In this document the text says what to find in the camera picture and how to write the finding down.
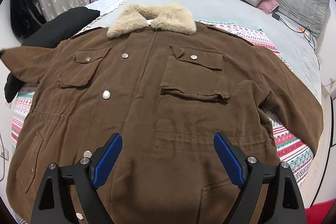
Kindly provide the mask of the brown jacket with fur collar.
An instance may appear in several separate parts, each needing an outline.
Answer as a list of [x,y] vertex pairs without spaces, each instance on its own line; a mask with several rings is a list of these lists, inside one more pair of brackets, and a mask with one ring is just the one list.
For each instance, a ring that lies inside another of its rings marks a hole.
[[271,50],[184,8],[164,12],[164,23],[147,16],[129,6],[114,26],[56,48],[1,52],[17,79],[38,86],[7,176],[9,204],[25,221],[49,164],[74,164],[113,133],[123,147],[98,193],[115,223],[222,223],[239,190],[214,135],[277,165],[266,111],[317,151],[322,107]]

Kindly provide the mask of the patterned pink green blanket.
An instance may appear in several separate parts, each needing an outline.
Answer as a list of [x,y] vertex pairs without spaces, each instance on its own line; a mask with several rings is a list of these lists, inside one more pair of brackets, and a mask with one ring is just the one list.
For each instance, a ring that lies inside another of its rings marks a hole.
[[[261,28],[254,29],[234,22],[224,23],[211,22],[207,20],[200,20],[200,22],[237,35],[248,40],[255,46],[268,48],[287,67],[290,66],[284,56]],[[11,125],[11,144],[13,152],[16,149],[18,137],[22,130],[26,116],[30,111],[36,89],[37,86],[34,84],[24,84],[13,100],[14,114]],[[296,182],[298,186],[301,187],[308,173],[311,161],[313,160],[313,152],[309,146],[304,143],[304,141],[296,137],[283,125],[276,114],[273,114],[268,110],[265,113],[272,123],[273,136],[275,138],[278,156],[281,161],[285,161],[290,165]]]

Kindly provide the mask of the red object on floor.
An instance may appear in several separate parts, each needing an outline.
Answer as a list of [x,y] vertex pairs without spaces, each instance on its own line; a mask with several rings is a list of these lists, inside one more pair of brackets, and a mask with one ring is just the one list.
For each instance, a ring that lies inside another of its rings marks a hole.
[[317,203],[305,213],[308,224],[336,224],[336,200]]

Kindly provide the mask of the black garment on bed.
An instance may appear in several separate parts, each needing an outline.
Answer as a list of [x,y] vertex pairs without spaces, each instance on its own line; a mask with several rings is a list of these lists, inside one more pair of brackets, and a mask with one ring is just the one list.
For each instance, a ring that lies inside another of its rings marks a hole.
[[[100,16],[100,11],[87,7],[76,7],[60,14],[51,21],[43,24],[41,28],[27,39],[24,39],[21,47],[56,48],[63,40],[76,35],[85,26]],[[24,82],[10,72],[7,76],[4,94],[7,103],[14,100],[24,84],[39,84]]]

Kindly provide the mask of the orange object on bed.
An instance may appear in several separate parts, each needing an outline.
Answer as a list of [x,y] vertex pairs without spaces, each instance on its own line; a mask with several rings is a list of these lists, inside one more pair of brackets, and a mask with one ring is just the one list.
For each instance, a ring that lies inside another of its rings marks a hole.
[[298,29],[299,29],[300,32],[302,32],[305,35],[309,35],[310,34],[310,32],[306,28],[304,28],[302,26],[298,26]]

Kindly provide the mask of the pink pillow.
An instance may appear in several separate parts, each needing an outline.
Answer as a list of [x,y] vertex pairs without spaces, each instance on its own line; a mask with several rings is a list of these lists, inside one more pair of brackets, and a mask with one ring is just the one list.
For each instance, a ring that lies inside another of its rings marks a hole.
[[279,3],[276,0],[261,0],[256,7],[265,14],[271,14],[279,7]]

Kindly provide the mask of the grey bed sheet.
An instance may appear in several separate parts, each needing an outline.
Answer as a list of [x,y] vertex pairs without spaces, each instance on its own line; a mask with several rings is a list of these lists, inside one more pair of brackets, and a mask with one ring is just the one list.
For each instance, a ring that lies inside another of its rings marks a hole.
[[108,27],[129,4],[163,6],[175,3],[188,8],[196,21],[234,22],[261,28],[284,56],[294,74],[310,89],[318,100],[322,98],[317,58],[302,35],[291,31],[280,21],[239,0],[99,0],[87,5],[99,10],[101,19],[94,27]]

